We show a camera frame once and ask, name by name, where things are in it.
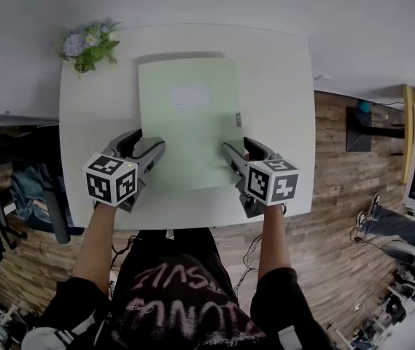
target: marker cube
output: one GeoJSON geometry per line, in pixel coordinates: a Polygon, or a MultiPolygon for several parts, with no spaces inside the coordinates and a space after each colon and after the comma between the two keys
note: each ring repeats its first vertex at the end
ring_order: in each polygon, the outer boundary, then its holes
{"type": "Polygon", "coordinates": [[[295,197],[299,173],[283,159],[248,162],[245,192],[267,206],[285,203],[295,197]]]}
{"type": "Polygon", "coordinates": [[[137,192],[137,163],[96,153],[84,167],[88,195],[117,206],[137,192]]]}

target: green leaves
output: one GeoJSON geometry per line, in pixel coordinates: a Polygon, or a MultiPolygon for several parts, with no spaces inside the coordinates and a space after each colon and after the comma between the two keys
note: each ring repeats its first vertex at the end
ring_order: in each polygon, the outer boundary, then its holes
{"type": "Polygon", "coordinates": [[[100,23],[93,23],[84,29],[81,29],[78,34],[86,36],[94,36],[96,39],[94,42],[98,42],[98,45],[85,48],[77,57],[66,57],[63,51],[63,44],[67,35],[63,31],[61,33],[61,46],[56,50],[59,58],[64,61],[69,61],[74,64],[74,68],[79,73],[85,73],[89,70],[96,70],[96,63],[106,58],[109,63],[116,63],[117,60],[113,56],[113,49],[120,43],[118,40],[111,40],[110,33],[115,30],[116,25],[120,22],[106,24],[108,32],[102,32],[102,25],[100,23]]]}

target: wooden floor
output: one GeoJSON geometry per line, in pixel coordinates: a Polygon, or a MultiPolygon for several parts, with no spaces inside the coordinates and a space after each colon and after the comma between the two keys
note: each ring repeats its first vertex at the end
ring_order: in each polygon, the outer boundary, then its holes
{"type": "MultiPolygon", "coordinates": [[[[345,107],[356,105],[356,101],[323,93],[316,93],[315,99],[312,211],[287,218],[287,235],[292,263],[311,310],[316,320],[328,327],[332,339],[340,343],[335,330],[350,336],[361,320],[373,312],[391,280],[395,262],[373,246],[353,244],[349,233],[356,213],[367,209],[375,191],[381,193],[383,205],[401,210],[403,158],[390,155],[400,151],[400,144],[387,138],[373,138],[372,152],[345,152],[345,107]],[[361,308],[355,312],[357,304],[361,308]]],[[[392,109],[373,108],[373,112],[378,111],[389,114],[394,121],[403,116],[392,109]]],[[[0,180],[7,180],[4,168],[0,180]]],[[[23,228],[20,221],[10,219],[16,228],[23,228]]],[[[261,227],[252,223],[212,229],[233,285],[244,272],[242,257],[261,233],[261,227]]],[[[55,293],[56,282],[71,274],[82,238],[75,237],[70,244],[59,245],[54,235],[26,231],[28,239],[21,241],[15,251],[8,250],[0,263],[0,303],[43,311],[55,293]]],[[[123,248],[130,234],[116,232],[115,248],[123,248]]],[[[255,263],[258,255],[259,248],[253,256],[255,263]]],[[[239,289],[240,304],[246,312],[256,280],[257,274],[250,273],[239,289]]]]}

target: desk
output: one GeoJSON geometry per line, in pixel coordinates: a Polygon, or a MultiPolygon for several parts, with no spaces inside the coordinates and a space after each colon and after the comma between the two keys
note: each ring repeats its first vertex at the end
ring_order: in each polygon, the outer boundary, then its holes
{"type": "MultiPolygon", "coordinates": [[[[87,227],[93,202],[82,168],[114,137],[141,127],[137,64],[151,56],[228,57],[238,66],[243,132],[268,145],[301,170],[287,215],[311,210],[315,119],[306,41],[275,31],[220,25],[172,25],[118,31],[118,64],[97,64],[80,76],[63,65],[60,94],[61,158],[74,224],[87,227]]],[[[196,228],[258,221],[247,219],[233,186],[161,195],[144,189],[133,213],[118,210],[122,229],[196,228]]]]}

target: white wall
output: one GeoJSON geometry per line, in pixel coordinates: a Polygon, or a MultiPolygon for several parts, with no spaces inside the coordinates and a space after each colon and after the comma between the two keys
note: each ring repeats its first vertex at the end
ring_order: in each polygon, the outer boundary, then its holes
{"type": "Polygon", "coordinates": [[[0,0],[0,113],[58,116],[58,28],[107,16],[302,34],[322,90],[391,101],[415,85],[415,0],[0,0]]]}

